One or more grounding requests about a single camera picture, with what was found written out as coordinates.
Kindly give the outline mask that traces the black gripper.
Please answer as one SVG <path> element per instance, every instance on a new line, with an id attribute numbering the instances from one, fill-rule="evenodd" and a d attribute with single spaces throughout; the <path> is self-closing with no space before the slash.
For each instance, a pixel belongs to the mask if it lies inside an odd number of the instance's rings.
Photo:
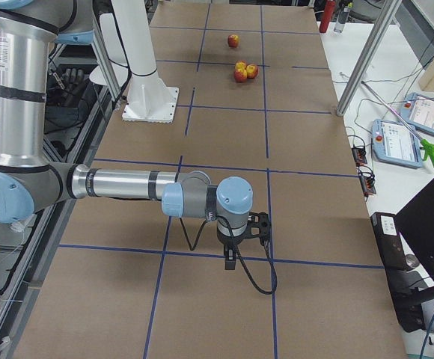
<path id="1" fill-rule="evenodd" d="M 248 234 L 247 227 L 242 226 L 240 228 L 229 230 L 223 224 L 217 224 L 217 237 L 218 240 L 225 245 L 224 246 L 224 267 L 226 269 L 235 269 L 236 258 L 233 246 L 239 245 Z"/>

